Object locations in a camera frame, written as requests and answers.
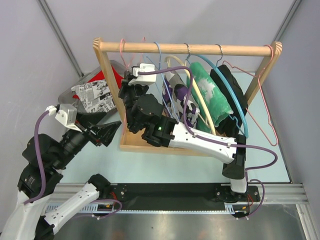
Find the red trousers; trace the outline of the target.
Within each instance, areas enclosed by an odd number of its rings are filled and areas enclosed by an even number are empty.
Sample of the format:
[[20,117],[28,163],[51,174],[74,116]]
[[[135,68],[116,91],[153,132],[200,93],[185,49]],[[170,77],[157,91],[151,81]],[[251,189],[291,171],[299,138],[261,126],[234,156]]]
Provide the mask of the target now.
[[[113,60],[111,61],[111,67],[112,67],[112,71],[113,71],[113,74],[116,79],[117,86],[118,86],[118,88],[120,88],[121,81],[124,78],[124,72],[126,69],[119,62],[113,61]],[[104,74],[103,74],[101,68],[98,67],[92,73],[90,73],[84,79],[82,79],[80,82],[82,84],[87,84],[87,83],[92,83],[92,82],[96,82],[96,81],[102,81],[104,79],[105,79]]]

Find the black white print trousers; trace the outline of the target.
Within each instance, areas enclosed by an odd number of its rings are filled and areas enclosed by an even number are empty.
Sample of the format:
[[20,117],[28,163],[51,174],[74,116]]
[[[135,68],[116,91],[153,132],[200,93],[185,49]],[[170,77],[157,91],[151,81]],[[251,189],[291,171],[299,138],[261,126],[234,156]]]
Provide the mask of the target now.
[[105,80],[76,85],[71,88],[71,91],[79,98],[87,113],[108,113],[116,108]]

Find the light blue wire hanger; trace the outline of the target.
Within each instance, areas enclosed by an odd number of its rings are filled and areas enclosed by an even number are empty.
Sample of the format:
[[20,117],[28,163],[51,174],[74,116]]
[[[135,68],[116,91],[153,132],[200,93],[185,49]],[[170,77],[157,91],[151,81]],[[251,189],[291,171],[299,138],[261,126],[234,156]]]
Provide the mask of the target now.
[[[161,70],[162,69],[162,52],[161,52],[161,48],[160,48],[160,45],[156,41],[154,41],[153,43],[157,46],[158,54],[159,54],[158,68],[157,69]],[[164,76],[163,73],[161,73],[160,76],[161,76],[162,82],[163,82],[163,84],[165,86],[166,93],[168,94],[171,106],[173,107],[173,113],[171,113],[170,116],[173,117],[175,120],[179,121],[180,119],[179,119],[179,117],[178,117],[178,115],[176,113],[176,110],[175,110],[175,107],[174,107],[174,103],[173,103],[173,99],[172,99],[172,94],[170,93],[168,84],[165,81],[165,76]]]

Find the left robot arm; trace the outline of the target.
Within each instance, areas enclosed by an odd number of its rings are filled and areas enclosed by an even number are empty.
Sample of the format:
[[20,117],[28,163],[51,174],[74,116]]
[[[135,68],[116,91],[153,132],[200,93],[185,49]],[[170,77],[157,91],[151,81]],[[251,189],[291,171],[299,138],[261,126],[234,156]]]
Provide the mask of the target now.
[[[95,201],[119,202],[111,183],[97,173],[52,213],[44,213],[63,178],[62,171],[86,144],[107,147],[112,142],[121,122],[100,124],[105,115],[104,112],[63,110],[61,106],[49,106],[40,115],[34,127],[34,136],[22,153],[28,164],[19,177],[17,204],[0,234],[2,240],[52,240],[60,228],[86,205]],[[67,128],[61,141],[39,133],[40,124],[46,116],[54,116]]]

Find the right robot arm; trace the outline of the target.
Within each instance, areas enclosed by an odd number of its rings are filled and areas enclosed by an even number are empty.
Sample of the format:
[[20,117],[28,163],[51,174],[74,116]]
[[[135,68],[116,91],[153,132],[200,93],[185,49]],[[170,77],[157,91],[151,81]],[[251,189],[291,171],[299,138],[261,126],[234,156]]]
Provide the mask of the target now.
[[246,149],[242,146],[246,138],[212,135],[163,115],[164,106],[138,78],[125,71],[118,94],[124,103],[128,131],[141,132],[141,138],[154,147],[188,149],[216,158],[223,163],[222,175],[230,180],[231,196],[237,201],[247,197]]

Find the purple camouflage trousers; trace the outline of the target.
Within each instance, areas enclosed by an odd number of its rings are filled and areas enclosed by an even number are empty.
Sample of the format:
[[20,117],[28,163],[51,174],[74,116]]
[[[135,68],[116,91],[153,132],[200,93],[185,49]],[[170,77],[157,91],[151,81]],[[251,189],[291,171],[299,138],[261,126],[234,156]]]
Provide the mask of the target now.
[[[176,71],[170,71],[163,74],[166,83],[168,84],[169,91],[171,93],[173,105],[175,107],[175,112],[179,117],[179,121],[183,122],[183,110],[186,104],[186,122],[190,128],[194,128],[197,125],[198,117],[200,114],[200,108],[197,102],[194,100],[193,96],[190,94],[188,101],[186,101],[186,96],[188,93],[188,87],[182,81],[180,75]],[[165,107],[165,112],[171,117],[173,113],[173,107],[171,106],[169,96],[166,92],[165,85],[162,84],[162,97],[167,107]]]

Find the cream wooden hanger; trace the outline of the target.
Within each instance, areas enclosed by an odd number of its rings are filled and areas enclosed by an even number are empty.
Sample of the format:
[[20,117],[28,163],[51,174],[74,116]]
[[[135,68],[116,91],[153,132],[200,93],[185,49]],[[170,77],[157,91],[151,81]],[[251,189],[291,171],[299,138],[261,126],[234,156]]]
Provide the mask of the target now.
[[[167,66],[170,68],[171,67],[171,59],[174,59],[176,60],[181,66],[187,66],[187,60],[185,60],[185,62],[183,62],[180,58],[178,58],[177,56],[175,55],[167,55],[164,59],[164,61],[167,63]],[[198,100],[200,101],[200,106],[202,106],[203,108],[203,111],[204,111],[204,114],[205,114],[205,118],[203,118],[201,115],[199,116],[200,119],[202,120],[202,122],[208,127],[210,128],[210,132],[213,134],[213,135],[216,135],[216,129],[215,129],[215,126],[214,126],[214,123],[213,123],[213,120],[211,118],[211,115],[210,115],[210,112],[209,112],[209,109],[207,107],[207,104],[201,94],[201,91],[195,81],[194,78],[192,78],[192,88],[194,89],[196,95],[197,95],[197,98]]]

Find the blue plastic hanger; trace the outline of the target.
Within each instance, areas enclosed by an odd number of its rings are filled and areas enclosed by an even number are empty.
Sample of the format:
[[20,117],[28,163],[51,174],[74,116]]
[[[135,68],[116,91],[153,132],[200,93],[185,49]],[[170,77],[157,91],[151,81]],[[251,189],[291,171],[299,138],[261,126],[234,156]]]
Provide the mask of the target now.
[[223,84],[225,85],[227,91],[229,92],[235,106],[236,106],[236,109],[239,113],[239,116],[240,116],[240,119],[242,121],[242,124],[243,124],[243,130],[244,132],[242,132],[242,134],[248,138],[249,137],[249,129],[248,129],[248,124],[247,124],[247,121],[246,121],[246,118],[245,118],[245,114],[244,114],[244,111],[242,110],[242,107],[240,105],[240,102],[238,100],[238,98],[236,97],[236,94],[234,92],[234,90],[232,89],[231,85],[229,84],[229,82],[227,81],[226,77],[221,73],[221,71],[219,70],[218,66],[215,65],[211,60],[209,60],[207,57],[205,57],[204,55],[201,55],[201,54],[188,54],[188,56],[186,57],[185,61],[187,63],[189,63],[189,58],[190,56],[196,56],[202,60],[204,60],[216,73],[217,75],[221,78]]

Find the green tie-dye trousers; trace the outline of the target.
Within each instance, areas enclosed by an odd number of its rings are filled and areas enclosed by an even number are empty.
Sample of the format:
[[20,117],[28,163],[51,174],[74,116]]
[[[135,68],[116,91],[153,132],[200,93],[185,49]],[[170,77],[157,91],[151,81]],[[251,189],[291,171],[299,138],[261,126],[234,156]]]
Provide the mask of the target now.
[[[217,128],[218,125],[230,114],[233,114],[233,110],[231,109],[226,97],[222,94],[219,87],[210,77],[210,75],[206,72],[204,67],[199,62],[193,62],[189,66],[190,70],[192,71],[193,78],[206,102],[207,108],[211,115],[213,124],[215,126],[216,131],[218,132]],[[200,105],[200,101],[194,91],[192,89],[191,95],[193,96],[194,100],[197,102],[200,113],[199,115],[205,116],[204,110]],[[196,127],[200,131],[210,133],[211,130],[209,127],[205,126],[203,123],[196,124]]]

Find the wooden clothes rack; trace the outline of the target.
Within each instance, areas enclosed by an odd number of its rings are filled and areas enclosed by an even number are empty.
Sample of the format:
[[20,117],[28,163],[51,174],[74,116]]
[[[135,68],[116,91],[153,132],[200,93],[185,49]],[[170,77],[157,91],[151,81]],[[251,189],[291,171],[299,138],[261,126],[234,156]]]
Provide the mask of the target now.
[[[283,45],[275,41],[271,46],[241,46],[241,45],[222,45],[215,44],[173,44],[161,43],[117,43],[105,42],[102,38],[96,37],[92,43],[100,68],[109,86],[115,106],[122,121],[125,120],[125,106],[123,101],[118,97],[119,88],[112,70],[108,53],[151,53],[151,54],[199,54],[199,55],[223,55],[223,56],[249,56],[263,57],[257,72],[260,77],[254,77],[245,92],[245,97],[249,103],[253,101],[257,92],[258,84],[263,83],[273,66],[276,64],[279,56],[283,51]],[[204,156],[204,153],[196,152],[191,149],[172,148],[172,147],[154,147],[142,139],[142,131],[133,134],[128,131],[127,127],[122,128],[119,148],[125,152],[168,154],[168,155],[185,155],[185,156]]]

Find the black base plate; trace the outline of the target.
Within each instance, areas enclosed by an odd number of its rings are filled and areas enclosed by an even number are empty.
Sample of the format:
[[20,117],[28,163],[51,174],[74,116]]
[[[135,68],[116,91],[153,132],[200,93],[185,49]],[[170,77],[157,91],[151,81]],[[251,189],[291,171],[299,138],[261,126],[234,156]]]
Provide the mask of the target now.
[[118,183],[111,193],[128,211],[219,211],[225,204],[259,203],[258,187],[236,193],[227,183]]

